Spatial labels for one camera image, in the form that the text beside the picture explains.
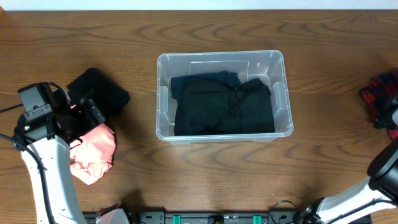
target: black cloth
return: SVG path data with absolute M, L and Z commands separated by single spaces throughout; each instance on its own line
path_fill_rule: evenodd
M 92 99 L 105 117 L 118 114 L 130 100 L 128 91 L 96 68 L 89 68 L 67 88 L 74 104 L 80 104 L 82 99 Z
M 258 78 L 231 88 L 190 77 L 177 100 L 174 135 L 274 133 L 270 95 Z
M 192 77 L 200 77 L 207 78 L 210 80 L 217 80 L 230 88 L 236 88 L 240 86 L 241 81 L 238 79 L 238 74 L 234 72 L 228 73 L 227 71 L 222 71 L 218 73 L 203 73 L 198 75 L 187 75 L 182 77 L 171 78 L 171 89 L 172 89 L 172 98 L 178 100 L 181 96 L 182 88 L 184 86 L 185 81 Z

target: clear plastic bin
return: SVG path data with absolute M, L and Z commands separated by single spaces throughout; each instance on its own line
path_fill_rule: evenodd
M 208 72 L 236 72 L 242 83 L 253 78 L 271 90 L 275 133 L 174 136 L 177 101 L 170 92 L 170 79 Z M 157 59 L 156 135 L 171 144 L 224 141 L 272 141 L 293 132 L 292 111 L 287 89 L 284 56 L 278 50 L 162 54 Z

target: pink garment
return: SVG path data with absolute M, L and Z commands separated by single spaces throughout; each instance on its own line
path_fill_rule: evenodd
M 105 124 L 100 124 L 80 137 L 83 141 L 70 144 L 70 172 L 85 184 L 93 184 L 112 167 L 112 155 L 116 148 L 114 132 Z

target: wooden table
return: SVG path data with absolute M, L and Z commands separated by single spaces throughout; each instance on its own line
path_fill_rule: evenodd
M 171 146 L 155 135 L 156 59 L 166 52 L 278 49 L 294 121 L 288 138 Z M 358 90 L 398 67 L 397 11 L 7 12 L 0 21 L 0 108 L 34 82 L 62 87 L 98 67 L 131 94 L 111 119 L 114 167 L 93 185 L 73 178 L 84 211 L 267 210 L 299 206 L 359 182 L 390 140 L 373 129 Z M 22 108 L 0 114 L 11 135 Z M 0 142 L 0 220 L 34 223 L 27 168 Z M 397 210 L 374 214 L 398 221 Z

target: green clip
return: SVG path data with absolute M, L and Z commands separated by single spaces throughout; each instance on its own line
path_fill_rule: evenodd
M 253 224 L 261 224 L 261 216 L 260 215 L 253 215 Z
M 181 224 L 181 216 L 180 215 L 173 215 L 173 224 Z

